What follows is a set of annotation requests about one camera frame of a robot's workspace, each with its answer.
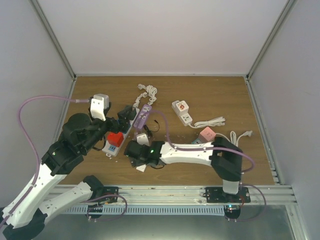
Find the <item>white charger plug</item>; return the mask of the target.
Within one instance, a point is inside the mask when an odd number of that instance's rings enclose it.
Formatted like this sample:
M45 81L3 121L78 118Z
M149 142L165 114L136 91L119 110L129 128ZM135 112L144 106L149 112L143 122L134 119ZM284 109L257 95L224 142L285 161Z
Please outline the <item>white charger plug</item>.
M147 168L147 166L145 164L143 164L143 165L137 166L135 169L144 173L146 168Z

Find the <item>red cube socket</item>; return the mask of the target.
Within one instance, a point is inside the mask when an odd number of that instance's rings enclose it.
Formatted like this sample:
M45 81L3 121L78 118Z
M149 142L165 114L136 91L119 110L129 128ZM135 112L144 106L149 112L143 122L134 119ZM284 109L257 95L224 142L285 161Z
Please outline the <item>red cube socket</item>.
M119 148L124 141L124 134L122 132L114 133L110 132L107 136L107 141L111 146Z

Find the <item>teal power strip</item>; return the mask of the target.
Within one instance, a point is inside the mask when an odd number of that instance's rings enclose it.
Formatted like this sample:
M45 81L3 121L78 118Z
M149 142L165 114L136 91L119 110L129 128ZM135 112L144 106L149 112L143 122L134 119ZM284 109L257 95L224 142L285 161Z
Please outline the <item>teal power strip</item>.
M203 143L202 140L199 139L199 138L195 139L195 140L192 142L192 144L202 144L202 143Z

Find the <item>pink cube socket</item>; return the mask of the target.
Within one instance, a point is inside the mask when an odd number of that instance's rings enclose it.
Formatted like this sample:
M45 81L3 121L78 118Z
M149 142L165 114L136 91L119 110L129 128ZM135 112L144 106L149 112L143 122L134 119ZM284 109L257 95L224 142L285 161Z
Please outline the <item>pink cube socket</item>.
M216 133L210 128L206 127L199 133L199 140L202 143L212 142L216 137Z

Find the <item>white cube socket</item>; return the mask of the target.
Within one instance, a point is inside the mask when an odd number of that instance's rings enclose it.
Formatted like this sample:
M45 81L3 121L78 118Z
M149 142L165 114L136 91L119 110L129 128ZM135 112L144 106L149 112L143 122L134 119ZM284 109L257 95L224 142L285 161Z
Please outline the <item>white cube socket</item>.
M182 100L182 101L178 101L175 104L175 109L177 110L177 112L179 114L183 115L183 114L186 114L188 112L189 106L184 100Z

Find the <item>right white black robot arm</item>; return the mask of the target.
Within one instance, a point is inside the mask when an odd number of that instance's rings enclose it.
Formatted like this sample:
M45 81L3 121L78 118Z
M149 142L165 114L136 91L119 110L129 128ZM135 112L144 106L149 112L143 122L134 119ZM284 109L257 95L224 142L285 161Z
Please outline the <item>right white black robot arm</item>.
M149 146L131 140L125 147L124 155L130 158L133 167L145 165L156 168L177 163L209 166L222 179L223 200L232 203L240 195L243 152L222 137L200 144L153 141Z

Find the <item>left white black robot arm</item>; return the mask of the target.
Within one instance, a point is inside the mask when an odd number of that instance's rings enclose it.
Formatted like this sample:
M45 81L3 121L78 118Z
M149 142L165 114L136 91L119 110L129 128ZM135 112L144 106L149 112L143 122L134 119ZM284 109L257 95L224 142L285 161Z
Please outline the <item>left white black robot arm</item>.
M85 113L72 115L63 125L58 141L42 157L35 174L36 180L25 187L18 200L1 208L1 224L6 225L4 237L7 240L32 240L49 221L73 205L93 202L98 207L108 199L116 202L119 195L108 194L104 185L93 175L86 176L74 188L55 198L45 198L99 141L106 139L107 132L128 131L136 115L137 110L129 105L118 113L118 119L106 116L94 119Z

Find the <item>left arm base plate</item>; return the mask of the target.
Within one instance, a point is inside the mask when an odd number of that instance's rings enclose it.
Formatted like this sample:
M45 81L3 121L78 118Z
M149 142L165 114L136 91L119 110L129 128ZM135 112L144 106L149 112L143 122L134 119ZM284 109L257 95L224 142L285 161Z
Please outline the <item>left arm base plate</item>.
M96 202L90 202L87 207L87 215L92 219L98 219L102 216L104 206L108 204L113 204L118 201L115 196L119 193L119 188L117 186L105 186L102 190L100 197L108 195L107 197L101 198Z

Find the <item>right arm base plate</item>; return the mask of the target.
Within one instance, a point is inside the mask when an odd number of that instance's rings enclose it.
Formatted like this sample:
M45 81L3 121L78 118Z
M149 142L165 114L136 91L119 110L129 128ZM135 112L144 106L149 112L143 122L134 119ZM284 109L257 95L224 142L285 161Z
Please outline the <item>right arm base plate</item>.
M247 187L242 187L236 194L225 193L222 187L206 187L202 196L207 203L223 204L224 215L230 220L237 220L244 204L251 202Z

